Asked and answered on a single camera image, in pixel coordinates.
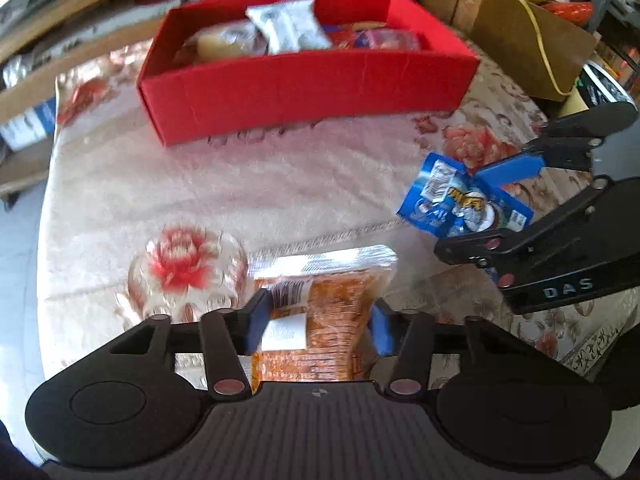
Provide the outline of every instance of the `red plastic bag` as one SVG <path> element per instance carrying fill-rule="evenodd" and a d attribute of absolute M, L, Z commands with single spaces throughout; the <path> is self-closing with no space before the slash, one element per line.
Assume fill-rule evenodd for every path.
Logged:
<path fill-rule="evenodd" d="M 542 8 L 578 27 L 584 27 L 587 24 L 593 11 L 591 2 L 551 2 L 544 4 Z"/>

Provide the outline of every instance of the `barcode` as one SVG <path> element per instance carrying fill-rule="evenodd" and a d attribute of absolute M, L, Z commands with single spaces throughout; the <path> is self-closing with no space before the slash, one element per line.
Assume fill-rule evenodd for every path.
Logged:
<path fill-rule="evenodd" d="M 436 160 L 420 195 L 433 203 L 442 202 L 454 176 L 456 176 L 456 168 L 452 168 L 446 162 Z"/>
<path fill-rule="evenodd" d="M 268 285 L 273 298 L 273 308 L 306 305 L 312 283 L 313 280 L 289 280 Z"/>
<path fill-rule="evenodd" d="M 524 229 L 524 224 L 526 223 L 527 217 L 519 211 L 514 210 L 511 211 L 511 216 L 509 217 L 509 223 L 507 224 L 507 227 L 512 231 L 516 231 L 517 233 L 519 233 Z"/>

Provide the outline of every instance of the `ribbed black surface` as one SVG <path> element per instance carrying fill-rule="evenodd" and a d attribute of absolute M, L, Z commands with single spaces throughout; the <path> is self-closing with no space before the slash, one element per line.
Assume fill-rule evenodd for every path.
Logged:
<path fill-rule="evenodd" d="M 604 477 L 588 466 L 517 474 L 475 462 L 452 448 L 420 407 L 386 400 L 372 383 L 265 383 L 249 400 L 218 405 L 190 441 L 154 462 L 114 472 L 69 470 L 56 463 L 44 470 L 55 480 Z"/>

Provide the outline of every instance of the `yellow cable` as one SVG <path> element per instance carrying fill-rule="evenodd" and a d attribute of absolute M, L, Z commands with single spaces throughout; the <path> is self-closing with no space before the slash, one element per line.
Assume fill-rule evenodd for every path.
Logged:
<path fill-rule="evenodd" d="M 571 91 L 569 90 L 568 92 L 563 92 L 560 89 L 560 87 L 558 86 L 558 82 L 556 81 L 556 78 L 554 77 L 554 73 L 551 70 L 551 65 L 549 64 L 549 60 L 546 57 L 545 45 L 542 42 L 542 33 L 540 32 L 540 28 L 538 27 L 538 22 L 536 21 L 536 17 L 533 14 L 533 11 L 531 10 L 531 8 L 529 7 L 529 4 L 525 0 L 518 0 L 518 1 L 524 7 L 524 10 L 527 11 L 527 16 L 531 20 L 531 24 L 533 25 L 533 29 L 536 31 L 536 39 L 538 40 L 538 49 L 540 50 L 540 55 L 542 56 L 542 61 L 545 63 L 546 72 L 549 74 L 549 77 L 551 79 L 552 85 L 556 89 L 556 92 L 558 92 L 560 95 L 564 95 L 564 96 L 569 95 L 571 93 Z"/>

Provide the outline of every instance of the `red box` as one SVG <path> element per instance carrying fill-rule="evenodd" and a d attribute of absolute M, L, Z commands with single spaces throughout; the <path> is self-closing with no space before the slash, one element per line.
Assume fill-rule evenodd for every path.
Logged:
<path fill-rule="evenodd" d="M 177 68 L 196 31 L 280 0 L 204 0 L 172 9 L 138 77 L 162 144 L 335 116 L 455 110 L 478 58 L 413 0 L 316 0 L 322 25 L 386 22 L 417 32 L 419 51 L 308 50 Z"/>

